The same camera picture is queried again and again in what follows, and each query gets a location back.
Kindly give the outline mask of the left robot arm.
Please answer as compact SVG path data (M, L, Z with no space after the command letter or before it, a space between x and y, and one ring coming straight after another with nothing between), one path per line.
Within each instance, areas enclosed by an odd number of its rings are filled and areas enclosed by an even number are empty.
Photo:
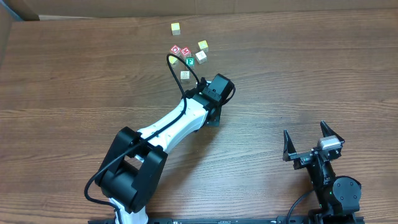
M147 223L146 205L153 196L170 151L204 125L217 126L221 108L234 95L233 82L221 74L202 78L187 90L175 109L156 123L115 136L93 181L114 208L107 223Z

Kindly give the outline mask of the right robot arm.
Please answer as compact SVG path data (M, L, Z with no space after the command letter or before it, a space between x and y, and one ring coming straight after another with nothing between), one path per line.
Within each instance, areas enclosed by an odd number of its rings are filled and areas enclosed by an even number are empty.
M284 130L283 160L292 161L295 170L305 168L313 189L297 199L288 211L284 223L363 223L356 217L360 210L361 183L356 179L337 176L331 162L341 157L345 140L321 121L323 137L309 152L297 153L288 131ZM293 216L294 208L311 193L317 196L319 208L308 211L306 216Z

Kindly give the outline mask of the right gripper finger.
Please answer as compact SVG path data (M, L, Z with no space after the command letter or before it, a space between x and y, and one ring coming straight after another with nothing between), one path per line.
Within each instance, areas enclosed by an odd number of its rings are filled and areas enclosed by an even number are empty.
M284 130L284 151L283 151L282 159L283 159L283 161L291 161L292 158L296 155L297 155L297 151L295 150L292 139L289 136L288 131L285 129Z
M320 121L320 127L321 127L321 131L322 131L322 134L323 134L324 138L325 137L330 137L330 136L335 136L340 141L340 143L342 143L342 144L345 143L345 140L339 134L334 132L334 130L332 130L329 127L329 125L326 124L326 122L324 120Z

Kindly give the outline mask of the white blue picture block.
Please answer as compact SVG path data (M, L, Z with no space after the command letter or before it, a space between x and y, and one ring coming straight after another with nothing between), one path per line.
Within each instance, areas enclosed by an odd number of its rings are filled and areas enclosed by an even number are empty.
M189 83L190 82L190 71L182 70L180 72L180 81L182 83Z

